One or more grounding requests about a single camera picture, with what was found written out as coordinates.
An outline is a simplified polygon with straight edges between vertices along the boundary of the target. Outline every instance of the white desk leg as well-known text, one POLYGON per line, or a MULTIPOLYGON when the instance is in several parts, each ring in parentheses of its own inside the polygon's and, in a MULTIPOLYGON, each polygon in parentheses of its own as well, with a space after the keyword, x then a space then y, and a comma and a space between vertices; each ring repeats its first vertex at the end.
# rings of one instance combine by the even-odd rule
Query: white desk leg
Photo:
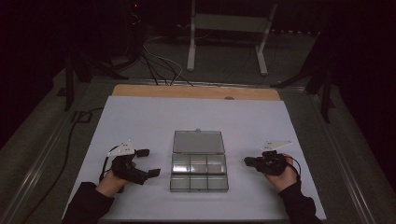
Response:
POLYGON ((259 62, 260 73, 263 76, 268 75, 267 65, 265 64, 264 55, 262 51, 264 50, 265 42, 267 41, 268 35, 270 34, 271 25, 273 18, 275 16, 277 4, 273 4, 271 8, 270 15, 268 16, 268 22, 266 23, 265 29, 262 32, 262 42, 260 45, 256 46, 257 61, 259 62))
POLYGON ((191 1, 191 34, 189 59, 187 60, 187 71, 194 70, 195 64, 195 0, 191 1))

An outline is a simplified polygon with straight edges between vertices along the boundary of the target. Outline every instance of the hand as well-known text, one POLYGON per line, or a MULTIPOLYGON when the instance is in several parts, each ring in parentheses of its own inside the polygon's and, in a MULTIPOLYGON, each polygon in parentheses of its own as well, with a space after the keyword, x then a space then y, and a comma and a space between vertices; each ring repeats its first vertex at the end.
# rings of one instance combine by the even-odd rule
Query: hand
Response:
MULTIPOLYGON (((293 159, 289 155, 283 155, 286 157, 286 162, 293 165, 293 159)), ((297 182, 297 174, 289 166, 286 167, 281 175, 265 175, 265 177, 274 185, 277 192, 297 182)))
POLYGON ((107 196, 107 198, 112 198, 122 187, 128 183, 129 182, 127 180, 116 177, 113 172, 109 170, 99 185, 96 187, 96 191, 107 196))

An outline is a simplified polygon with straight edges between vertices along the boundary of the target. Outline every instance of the table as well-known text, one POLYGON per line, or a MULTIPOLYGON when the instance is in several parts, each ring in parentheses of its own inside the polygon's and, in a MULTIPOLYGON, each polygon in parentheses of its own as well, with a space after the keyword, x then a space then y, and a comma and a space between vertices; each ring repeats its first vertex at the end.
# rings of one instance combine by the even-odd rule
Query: table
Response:
POLYGON ((314 199, 317 216, 326 218, 288 111, 275 90, 117 86, 107 100, 69 201, 80 182, 97 183, 106 153, 129 138, 135 148, 150 149, 147 158, 134 160, 136 167, 162 168, 162 172, 144 186, 126 186, 104 216, 106 220, 287 219, 283 203, 271 184, 243 162, 246 156, 260 156, 265 140, 292 142, 281 152, 290 154, 302 165, 302 191, 314 199), (222 132, 230 187, 226 193, 170 192, 174 131, 196 128, 222 132))
POLYGON ((268 75, 267 65, 264 60, 262 51, 265 42, 270 33, 272 21, 275 16, 277 3, 273 3, 269 15, 265 17, 246 17, 246 16, 230 16, 230 15, 213 15, 196 13, 195 0, 191 2, 191 34, 189 58, 187 61, 187 70, 193 71, 195 66, 195 30, 225 30, 225 31, 242 31, 251 33, 262 33, 262 41, 256 46, 257 61, 260 67, 260 73, 263 76, 268 75))

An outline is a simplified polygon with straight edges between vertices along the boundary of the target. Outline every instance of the white tabletop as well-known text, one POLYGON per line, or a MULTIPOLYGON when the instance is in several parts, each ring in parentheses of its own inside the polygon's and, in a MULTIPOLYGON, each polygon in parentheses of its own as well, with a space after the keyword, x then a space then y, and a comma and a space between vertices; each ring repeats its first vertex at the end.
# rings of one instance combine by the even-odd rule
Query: white tabletop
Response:
POLYGON ((282 101, 181 99, 110 96, 81 166, 69 202, 81 182, 98 182, 107 152, 132 140, 149 148, 147 158, 136 158, 136 168, 161 168, 145 185, 129 184, 106 220, 122 221, 263 221, 287 219, 274 188, 245 157, 261 155, 268 140, 292 144, 287 153, 302 166, 302 191, 312 197, 317 216, 325 219, 315 184, 304 159, 289 113, 282 101), (229 178, 228 192, 171 192, 169 189, 175 131, 220 131, 229 178))

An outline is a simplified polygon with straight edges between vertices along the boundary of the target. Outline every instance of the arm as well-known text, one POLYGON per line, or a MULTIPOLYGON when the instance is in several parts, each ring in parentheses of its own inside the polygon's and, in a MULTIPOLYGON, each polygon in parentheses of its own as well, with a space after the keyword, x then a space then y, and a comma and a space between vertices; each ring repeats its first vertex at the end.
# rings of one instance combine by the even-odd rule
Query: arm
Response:
MULTIPOLYGON (((287 162, 292 164, 292 158, 285 156, 287 162)), ((287 166, 281 175, 265 175, 265 177, 274 185, 282 198, 291 224, 322 223, 315 215, 314 200, 301 193, 301 181, 297 180, 297 174, 291 167, 287 166)))
POLYGON ((114 195, 128 183, 110 170, 98 186, 82 182, 68 205, 63 224, 93 224, 104 216, 114 202, 114 195))

